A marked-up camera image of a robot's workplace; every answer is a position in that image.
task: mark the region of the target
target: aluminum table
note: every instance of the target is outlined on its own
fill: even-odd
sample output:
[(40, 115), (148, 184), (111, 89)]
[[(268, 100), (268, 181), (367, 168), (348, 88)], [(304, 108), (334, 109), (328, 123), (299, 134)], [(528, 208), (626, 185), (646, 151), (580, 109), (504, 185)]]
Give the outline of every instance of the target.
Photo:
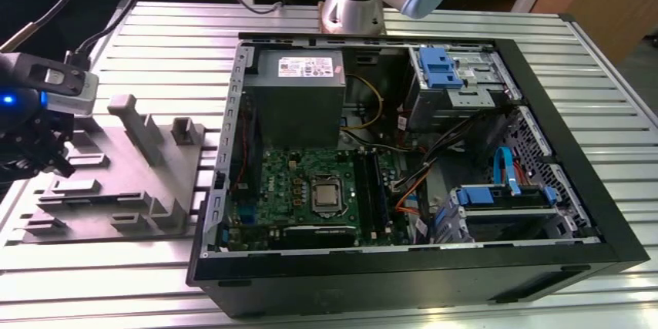
[[(185, 286), (191, 239), (27, 245), (17, 204), (40, 178), (15, 184), (0, 206), (0, 326), (13, 327), (658, 327), (658, 119), (574, 22), (555, 15), (386, 13), (390, 35), (515, 39), (623, 211), (651, 261), (528, 304), (375, 311), (235, 321)], [(316, 7), (256, 16), (237, 5), (140, 2), (95, 49), (96, 120), (113, 94), (169, 123), (191, 116), (204, 138), (195, 208), (209, 187), (237, 32), (318, 32)]]

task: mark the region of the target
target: mesh panel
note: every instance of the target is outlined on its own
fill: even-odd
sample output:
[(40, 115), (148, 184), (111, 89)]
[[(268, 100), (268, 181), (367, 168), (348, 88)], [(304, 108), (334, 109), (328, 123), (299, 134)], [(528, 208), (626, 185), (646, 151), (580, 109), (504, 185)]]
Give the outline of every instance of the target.
[[(528, 175), (534, 184), (551, 186), (562, 199), (560, 208), (564, 209), (575, 221), (578, 227), (588, 226), (587, 216), (579, 207), (579, 201), (575, 194), (567, 189), (570, 186), (564, 176), (559, 176), (562, 168), (559, 165), (547, 164), (540, 161), (542, 156), (551, 156), (552, 153), (543, 141), (539, 129), (528, 120), (530, 112), (526, 108), (511, 122), (507, 133), (500, 140), (500, 146), (507, 146), (519, 158), (522, 168)], [(491, 168), (488, 168), (487, 177), (492, 180)]]

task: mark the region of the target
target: blue drive bracket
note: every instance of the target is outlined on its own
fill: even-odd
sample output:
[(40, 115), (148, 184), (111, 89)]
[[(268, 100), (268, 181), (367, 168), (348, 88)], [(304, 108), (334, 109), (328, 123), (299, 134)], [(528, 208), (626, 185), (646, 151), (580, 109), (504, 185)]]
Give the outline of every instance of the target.
[(431, 89), (463, 88), (463, 80), (454, 73), (454, 60), (443, 48), (420, 48), (419, 57)]
[[(500, 159), (504, 163), (504, 177), (506, 182), (503, 182), (503, 176), (500, 174)], [(512, 195), (518, 196), (522, 193), (522, 190), (518, 187), (516, 182), (516, 172), (514, 171), (514, 156), (512, 151), (506, 146), (500, 146), (495, 150), (494, 156), (494, 183), (496, 184), (508, 184), (510, 189), (512, 190)]]

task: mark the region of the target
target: blue plastic clip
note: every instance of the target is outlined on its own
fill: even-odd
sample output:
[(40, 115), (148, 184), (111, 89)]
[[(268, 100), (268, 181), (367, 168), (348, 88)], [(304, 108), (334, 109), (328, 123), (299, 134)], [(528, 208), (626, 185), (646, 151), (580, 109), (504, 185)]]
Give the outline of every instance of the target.
[(551, 186), (544, 186), (543, 194), (546, 195), (548, 204), (552, 206), (558, 202), (558, 194), (555, 193), (555, 189)]
[(504, 162), (504, 177), (507, 178), (507, 184), (512, 190), (512, 195), (518, 196), (522, 193), (522, 190), (518, 187), (516, 183), (516, 172), (514, 171), (514, 156), (512, 151), (506, 146), (500, 146), (495, 150), (494, 157), (494, 183), (504, 184), (502, 176), (500, 176), (500, 157), (503, 157)]
[(454, 60), (443, 48), (420, 48), (419, 56), (431, 89), (463, 88), (463, 80), (454, 73)]
[(468, 204), (468, 195), (463, 191), (463, 189), (459, 189), (456, 191), (456, 200), (459, 201), (459, 205), (463, 206), (464, 204)]

